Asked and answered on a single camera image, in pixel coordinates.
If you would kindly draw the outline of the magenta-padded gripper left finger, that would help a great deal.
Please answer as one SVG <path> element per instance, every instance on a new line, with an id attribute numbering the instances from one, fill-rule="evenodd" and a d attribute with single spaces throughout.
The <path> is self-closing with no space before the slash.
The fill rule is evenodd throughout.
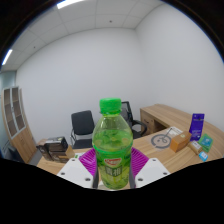
<path id="1" fill-rule="evenodd" d="M 76 153 L 59 171 L 58 176 L 84 188 L 98 188 L 99 172 L 94 149 Z"/>

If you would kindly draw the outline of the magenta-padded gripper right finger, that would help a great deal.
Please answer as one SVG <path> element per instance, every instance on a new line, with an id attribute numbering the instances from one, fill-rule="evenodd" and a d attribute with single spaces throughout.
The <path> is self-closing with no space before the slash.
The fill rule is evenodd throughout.
<path id="1" fill-rule="evenodd" d="M 132 148 L 129 173 L 131 188 L 140 188 L 166 177 L 170 172 L 157 158 L 148 158 L 139 150 Z"/>

